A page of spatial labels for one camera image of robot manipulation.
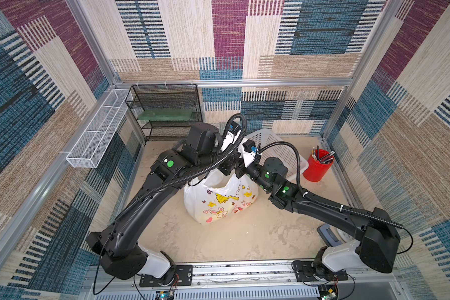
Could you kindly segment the white plastic bag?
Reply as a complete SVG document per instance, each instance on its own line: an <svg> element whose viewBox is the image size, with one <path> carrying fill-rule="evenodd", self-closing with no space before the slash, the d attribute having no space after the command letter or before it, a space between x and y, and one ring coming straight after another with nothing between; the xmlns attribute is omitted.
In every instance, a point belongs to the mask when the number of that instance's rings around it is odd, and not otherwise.
<svg viewBox="0 0 450 300"><path fill-rule="evenodd" d="M211 224L250 207L258 198L258 186L248 176L225 176L214 169L204 179L184 187L184 205L202 225Z"/></svg>

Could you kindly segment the white perforated plastic basket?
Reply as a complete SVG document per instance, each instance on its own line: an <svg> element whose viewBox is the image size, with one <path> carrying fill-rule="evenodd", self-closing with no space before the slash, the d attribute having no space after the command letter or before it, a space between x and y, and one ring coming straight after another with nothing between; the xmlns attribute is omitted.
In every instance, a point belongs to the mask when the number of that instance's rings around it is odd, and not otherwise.
<svg viewBox="0 0 450 300"><path fill-rule="evenodd" d="M263 148L271 143L283 141L278 135L273 133L270 129L260 129L245 136L247 140L255 142L256 146ZM265 160L268 158L278 158L283 165L288 169L286 179L288 181L296 181L296 155L289 147L284 145L277 145L269 148L261 154L260 165L265 165Z"/></svg>

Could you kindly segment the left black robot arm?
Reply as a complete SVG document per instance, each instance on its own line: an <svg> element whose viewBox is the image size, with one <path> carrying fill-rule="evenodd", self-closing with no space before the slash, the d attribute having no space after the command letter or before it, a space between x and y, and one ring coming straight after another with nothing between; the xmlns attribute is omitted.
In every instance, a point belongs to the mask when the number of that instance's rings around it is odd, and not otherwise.
<svg viewBox="0 0 450 300"><path fill-rule="evenodd" d="M211 124L197 122L172 149L162 152L132 201L102 231L91 232L86 242L98 254L98 265L120 280L135 275L152 276L169 285L175 264L163 251L139 245L138 240L155 215L183 186L221 165L230 165L240 154L245 138L246 117L232 115L223 133Z"/></svg>

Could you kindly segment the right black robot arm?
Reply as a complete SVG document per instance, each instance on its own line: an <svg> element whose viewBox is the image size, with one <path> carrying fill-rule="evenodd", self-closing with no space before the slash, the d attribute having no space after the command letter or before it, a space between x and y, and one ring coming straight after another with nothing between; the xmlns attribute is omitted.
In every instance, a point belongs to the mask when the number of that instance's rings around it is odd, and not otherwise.
<svg viewBox="0 0 450 300"><path fill-rule="evenodd" d="M314 270L322 275L368 267L390 274L396 256L400 254L398 230L404 226L391 221L383 209L367 211L349 207L303 188L299 178L295 182L288 181L285 177L288 170L277 157L269 157L263 164L259 162L259 156L275 146L290 148L296 156L296 167L301 166L298 150L289 142L278 141L256 147L254 141L243 140L234 143L240 154L236 164L237 175L249 176L278 209L310 216L352 237L351 242L322 247L316 256Z"/></svg>

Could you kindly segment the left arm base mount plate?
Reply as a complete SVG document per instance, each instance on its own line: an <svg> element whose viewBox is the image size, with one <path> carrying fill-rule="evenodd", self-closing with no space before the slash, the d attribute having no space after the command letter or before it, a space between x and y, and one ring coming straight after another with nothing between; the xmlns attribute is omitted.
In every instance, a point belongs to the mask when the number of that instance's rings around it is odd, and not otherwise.
<svg viewBox="0 0 450 300"><path fill-rule="evenodd" d="M162 276L154 277L152 275L141 275L140 288L161 288L177 286L191 286L193 276L193 265L179 264L172 265L171 268Z"/></svg>

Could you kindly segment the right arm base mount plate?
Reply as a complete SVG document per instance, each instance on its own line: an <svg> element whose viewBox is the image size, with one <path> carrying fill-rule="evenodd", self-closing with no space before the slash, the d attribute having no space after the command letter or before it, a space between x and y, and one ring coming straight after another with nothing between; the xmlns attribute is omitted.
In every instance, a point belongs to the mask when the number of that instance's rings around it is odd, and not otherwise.
<svg viewBox="0 0 450 300"><path fill-rule="evenodd" d="M349 279L346 271L333 272L321 263L315 264L314 261L310 260L295 260L291 263L291 267L297 282L347 281Z"/></svg>

